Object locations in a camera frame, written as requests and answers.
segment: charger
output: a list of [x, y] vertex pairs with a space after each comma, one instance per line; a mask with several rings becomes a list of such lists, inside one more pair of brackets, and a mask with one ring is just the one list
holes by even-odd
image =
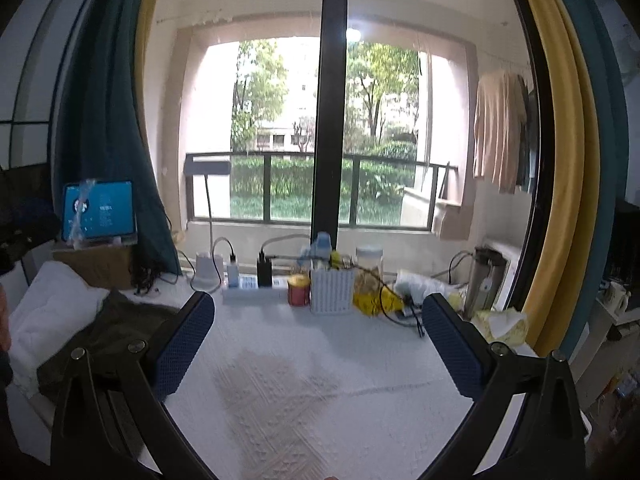
[[263, 250], [260, 250], [255, 267], [258, 273], [258, 287], [270, 288], [273, 285], [273, 269], [271, 268], [271, 259], [264, 256]]

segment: screw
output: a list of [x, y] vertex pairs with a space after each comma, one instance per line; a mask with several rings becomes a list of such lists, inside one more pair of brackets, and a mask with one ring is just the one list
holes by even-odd
[[84, 357], [84, 348], [78, 347], [78, 348], [74, 348], [71, 351], [71, 358], [74, 361], [78, 361], [79, 359], [82, 359], [83, 357]]
[[500, 341], [495, 341], [491, 343], [491, 352], [502, 357], [510, 354], [511, 350], [509, 350], [509, 347], [504, 343], [501, 343]]
[[559, 363], [564, 363], [566, 361], [566, 357], [564, 357], [564, 354], [559, 350], [553, 350], [551, 352], [551, 357]]
[[146, 346], [146, 343], [138, 339], [133, 343], [129, 343], [129, 346], [127, 346], [127, 349], [129, 349], [129, 352], [131, 352], [132, 354], [137, 354], [139, 352], [142, 352], [145, 349], [145, 346]]

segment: white plastic basket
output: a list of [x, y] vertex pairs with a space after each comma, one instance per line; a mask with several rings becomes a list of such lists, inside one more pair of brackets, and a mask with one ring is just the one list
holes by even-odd
[[351, 312], [356, 273], [356, 269], [312, 270], [311, 312], [323, 315]]

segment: metal thermos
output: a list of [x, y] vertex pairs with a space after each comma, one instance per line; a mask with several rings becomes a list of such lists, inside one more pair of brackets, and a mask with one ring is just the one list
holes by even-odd
[[465, 319], [471, 319], [478, 310], [487, 310], [493, 306], [506, 267], [507, 260], [498, 251], [476, 247], [466, 288], [463, 308]]

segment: person's hand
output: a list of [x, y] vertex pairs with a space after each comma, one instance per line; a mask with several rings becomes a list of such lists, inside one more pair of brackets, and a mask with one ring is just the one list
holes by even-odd
[[11, 335], [9, 334], [9, 307], [6, 304], [4, 288], [0, 285], [0, 349], [8, 352], [11, 348]]

